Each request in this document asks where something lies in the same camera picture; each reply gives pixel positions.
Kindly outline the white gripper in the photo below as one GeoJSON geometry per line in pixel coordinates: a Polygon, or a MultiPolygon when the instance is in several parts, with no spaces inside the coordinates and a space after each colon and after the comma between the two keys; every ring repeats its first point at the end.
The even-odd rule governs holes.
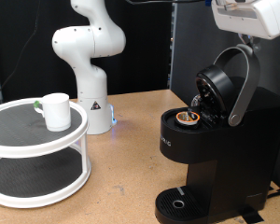
{"type": "Polygon", "coordinates": [[[260,39],[280,36],[280,0],[212,0],[211,8],[220,30],[237,33],[244,44],[260,51],[260,39]]]}

